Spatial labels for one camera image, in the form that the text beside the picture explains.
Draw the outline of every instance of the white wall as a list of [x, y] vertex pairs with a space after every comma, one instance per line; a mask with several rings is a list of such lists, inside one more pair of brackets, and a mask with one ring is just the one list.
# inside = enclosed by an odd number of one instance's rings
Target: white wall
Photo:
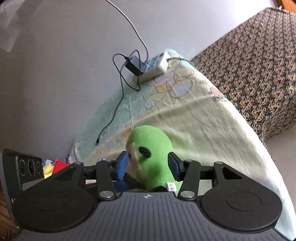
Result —
[[[272, 0], [114, 0], [151, 57], [191, 58]], [[10, 53], [0, 50], [0, 146], [63, 158], [97, 108], [120, 88], [114, 53], [144, 48], [104, 0], [43, 1]]]

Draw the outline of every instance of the yellow object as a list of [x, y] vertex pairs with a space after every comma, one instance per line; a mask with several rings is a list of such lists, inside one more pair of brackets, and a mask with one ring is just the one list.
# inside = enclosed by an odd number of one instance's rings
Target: yellow object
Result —
[[45, 179], [52, 175], [53, 169], [54, 169], [54, 166], [52, 164], [47, 164], [45, 167], [43, 167], [43, 173], [44, 173]]

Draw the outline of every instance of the metal pivot bolt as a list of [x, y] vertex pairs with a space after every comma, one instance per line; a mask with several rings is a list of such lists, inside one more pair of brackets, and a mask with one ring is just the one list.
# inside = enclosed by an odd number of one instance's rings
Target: metal pivot bolt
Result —
[[102, 191], [99, 195], [103, 198], [111, 198], [114, 196], [114, 193], [111, 191]]
[[186, 191], [181, 192], [180, 196], [183, 198], [192, 198], [192, 197], [194, 197], [194, 192], [186, 190]]

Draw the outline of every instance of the green plush toy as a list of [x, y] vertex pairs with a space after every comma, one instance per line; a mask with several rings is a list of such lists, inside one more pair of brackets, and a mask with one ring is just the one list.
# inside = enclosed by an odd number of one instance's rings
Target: green plush toy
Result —
[[130, 134], [126, 149], [136, 179], [145, 188], [160, 185], [167, 188], [167, 183], [175, 183], [178, 193], [182, 182], [175, 181], [168, 167], [168, 153], [173, 146], [163, 131], [148, 125], [137, 127]]

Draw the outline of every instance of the power adapter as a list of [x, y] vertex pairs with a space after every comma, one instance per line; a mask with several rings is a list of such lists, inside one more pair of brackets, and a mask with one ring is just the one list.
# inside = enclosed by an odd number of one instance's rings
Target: power adapter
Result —
[[125, 67], [135, 76], [139, 76], [146, 71], [147, 66], [137, 57], [133, 56], [131, 59], [126, 59]]

